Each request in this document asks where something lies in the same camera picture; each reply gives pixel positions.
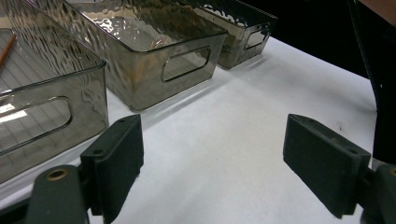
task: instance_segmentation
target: dark background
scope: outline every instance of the dark background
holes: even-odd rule
[[[328,63],[367,77],[347,1],[241,1],[278,17],[272,37]]]

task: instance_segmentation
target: white tabletop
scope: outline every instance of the white tabletop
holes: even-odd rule
[[[133,114],[112,92],[107,98],[110,123]],[[359,206],[354,216],[333,217],[283,162],[290,113],[372,152],[369,80],[270,38],[262,55],[217,67],[208,81],[141,113],[145,164],[114,223],[360,223]],[[92,141],[0,186],[0,208],[27,197],[33,175],[77,164]]]

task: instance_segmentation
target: white table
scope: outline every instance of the white table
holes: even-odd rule
[[[107,93],[110,123],[133,114]],[[115,223],[360,223],[359,206],[333,217],[283,162],[290,113],[372,152],[369,80],[270,38],[262,55],[141,113],[145,164]],[[0,208],[27,197],[46,168],[78,164],[92,141],[0,186]]]

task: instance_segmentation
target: orange object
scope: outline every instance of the orange object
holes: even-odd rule
[[[11,50],[12,44],[14,44],[15,42],[15,38],[17,36],[15,34],[13,34],[11,36],[11,38],[8,40],[8,43],[6,44],[6,46],[3,49],[3,52],[1,52],[1,56],[0,56],[0,67],[3,66],[4,64],[4,60],[6,59],[9,51]]]

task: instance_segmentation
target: plastic bin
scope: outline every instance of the plastic bin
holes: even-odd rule
[[[26,1],[1,1],[13,28],[0,30],[0,183],[108,126],[106,61]]]
[[[225,69],[261,54],[276,26],[276,16],[237,0],[174,1],[227,29],[218,60]]]
[[[226,34],[167,0],[32,1],[107,60],[106,85],[133,111],[212,78]]]

